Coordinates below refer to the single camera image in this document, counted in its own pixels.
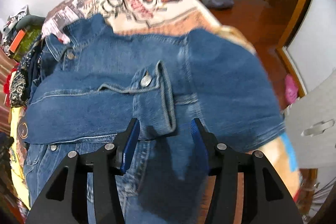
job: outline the denim fabric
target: denim fabric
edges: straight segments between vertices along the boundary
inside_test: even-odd
[[[237,151],[284,132],[258,58],[228,40],[202,29],[181,37],[119,36],[100,14],[64,32],[69,44],[46,38],[26,111],[32,202],[69,151],[94,151],[137,117],[132,165],[117,178],[126,223],[194,223],[206,174],[196,161],[191,120],[200,118]],[[152,80],[141,86],[146,74]]]

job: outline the reddish brown floor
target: reddish brown floor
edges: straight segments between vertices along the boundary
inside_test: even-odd
[[[276,45],[289,20],[280,10],[272,8],[264,0],[234,0],[231,9],[210,9],[223,25],[238,28],[254,45],[263,63],[281,109],[287,107],[285,101],[284,78],[286,70],[275,52]]]

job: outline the pile of clothes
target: pile of clothes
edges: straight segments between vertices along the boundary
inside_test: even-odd
[[[116,178],[126,223],[197,221],[207,174],[193,118],[237,151],[263,151],[294,196],[295,156],[254,53],[197,0],[62,2],[10,84],[17,146],[28,148],[20,155],[29,206],[69,151],[96,151],[132,117],[140,136],[130,169]],[[87,189],[95,223],[90,175]]]

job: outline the brown curtain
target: brown curtain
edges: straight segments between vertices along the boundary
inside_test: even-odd
[[[11,72],[16,62],[9,59],[2,50],[0,50],[0,131],[8,135],[11,132],[11,125],[8,123],[10,109],[4,106],[6,95],[3,93],[3,85],[6,83],[7,75]]]

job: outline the denim jacket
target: denim jacket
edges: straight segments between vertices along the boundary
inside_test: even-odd
[[[100,14],[45,39],[25,119],[24,172],[34,202],[71,150],[113,141],[132,117],[140,136],[130,170],[117,178],[126,223],[194,223],[206,176],[190,122],[250,151],[284,133],[278,102],[257,57],[202,29],[181,37],[120,36]],[[92,177],[88,206],[93,223]]]

